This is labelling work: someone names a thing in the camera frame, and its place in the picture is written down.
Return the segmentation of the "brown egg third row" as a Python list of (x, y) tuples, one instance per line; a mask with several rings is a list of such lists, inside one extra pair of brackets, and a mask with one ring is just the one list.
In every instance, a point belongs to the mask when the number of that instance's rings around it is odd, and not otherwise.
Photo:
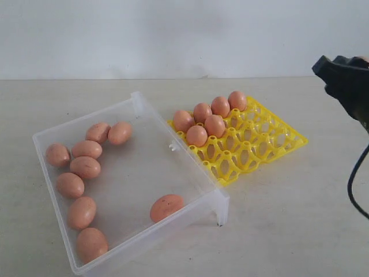
[(100, 172), (100, 163), (89, 156), (80, 156), (73, 159), (70, 163), (70, 171), (81, 178), (96, 178)]

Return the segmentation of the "yellow plastic egg tray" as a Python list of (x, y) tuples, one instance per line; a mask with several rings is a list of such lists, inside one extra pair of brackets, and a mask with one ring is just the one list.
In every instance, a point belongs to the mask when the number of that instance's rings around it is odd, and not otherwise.
[(223, 121), (223, 136), (208, 136), (202, 147), (188, 145), (187, 132), (177, 132), (172, 119), (168, 121), (188, 150), (199, 157), (223, 186), (237, 180), (240, 174), (250, 173), (260, 164), (277, 160), (308, 143), (306, 137), (250, 96), (244, 111), (230, 109)]

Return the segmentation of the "brown egg lone right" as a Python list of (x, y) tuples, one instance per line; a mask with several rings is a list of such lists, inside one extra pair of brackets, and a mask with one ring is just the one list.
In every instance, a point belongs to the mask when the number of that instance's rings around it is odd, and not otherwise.
[(184, 207), (183, 197), (178, 194), (167, 194), (159, 198), (150, 209), (150, 218), (157, 223)]

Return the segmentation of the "brown egg top back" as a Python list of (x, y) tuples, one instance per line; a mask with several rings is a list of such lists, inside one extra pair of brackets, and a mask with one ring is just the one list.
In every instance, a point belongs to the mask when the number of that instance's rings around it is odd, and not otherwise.
[(96, 123), (86, 131), (85, 139), (103, 144), (107, 141), (110, 129), (111, 126), (106, 122)]

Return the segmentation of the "clear plastic box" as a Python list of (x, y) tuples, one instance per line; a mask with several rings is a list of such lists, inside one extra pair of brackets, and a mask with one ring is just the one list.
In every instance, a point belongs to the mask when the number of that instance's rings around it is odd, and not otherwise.
[[(84, 264), (78, 257), (78, 231), (67, 224), (71, 200), (61, 196), (55, 181), (61, 170), (46, 161), (53, 143), (72, 147), (98, 122), (126, 121), (133, 127), (123, 145), (104, 144), (99, 157), (101, 173), (86, 182), (85, 194), (97, 205), (92, 226), (108, 241), (108, 252)], [(50, 192), (71, 270), (79, 276), (115, 276), (133, 260), (187, 226), (216, 215), (219, 226), (228, 219), (229, 195), (190, 152), (144, 95), (127, 100), (34, 134), (33, 142)], [(155, 223), (152, 205), (167, 194), (183, 197), (184, 207)]]

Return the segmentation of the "brown egg second row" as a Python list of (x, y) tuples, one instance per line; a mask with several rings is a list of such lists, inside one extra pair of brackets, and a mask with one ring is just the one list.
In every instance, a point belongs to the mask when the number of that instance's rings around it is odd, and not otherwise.
[(102, 146), (92, 140), (83, 140), (75, 144), (72, 149), (71, 153), (74, 158), (80, 156), (88, 156), (94, 159), (97, 159), (103, 152)]

